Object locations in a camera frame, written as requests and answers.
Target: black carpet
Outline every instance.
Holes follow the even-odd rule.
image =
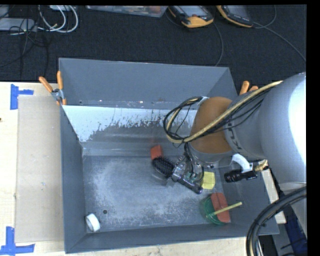
[[[247,5],[252,20],[266,25],[275,17],[273,5]],[[307,5],[276,5],[276,18],[267,28],[240,27],[226,21],[215,6],[214,24],[188,31],[161,18],[96,11],[78,5],[78,28],[58,32],[10,35],[0,32],[0,81],[55,83],[60,57],[123,62],[147,62],[229,67],[239,92],[244,80],[259,87],[306,71]],[[61,23],[58,11],[41,10],[50,24]],[[15,5],[10,17],[32,18],[41,26],[36,5]],[[74,17],[69,14],[69,26]]]

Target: red sponge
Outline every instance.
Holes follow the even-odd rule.
[[[211,202],[215,212],[228,207],[226,197],[223,193],[213,193],[211,195]],[[228,210],[218,213],[216,216],[218,220],[223,223],[230,222],[230,214]]]
[[[150,149],[150,154],[151,154],[151,160],[159,157],[163,157],[164,153],[162,150],[161,145],[156,145]]]

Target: gray bin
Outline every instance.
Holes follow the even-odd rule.
[[[182,153],[162,127],[172,108],[193,96],[237,96],[228,68],[60,58],[59,70],[67,99],[60,108],[66,253],[246,236],[270,204],[260,174],[237,183],[217,179],[228,204],[242,206],[230,210],[231,223],[215,226],[201,210],[211,191],[197,195],[157,179],[150,158],[157,144],[173,161]],[[190,132],[196,108],[181,133]],[[90,213],[98,232],[87,227]],[[274,218],[261,229],[277,233]]]

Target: bin floor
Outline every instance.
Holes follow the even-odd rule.
[[[207,224],[201,201],[185,186],[157,179],[150,157],[84,156],[85,210],[101,232]]]

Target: yellow block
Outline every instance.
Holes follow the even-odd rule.
[[[216,184],[215,174],[210,171],[204,172],[202,187],[204,190],[212,190]]]

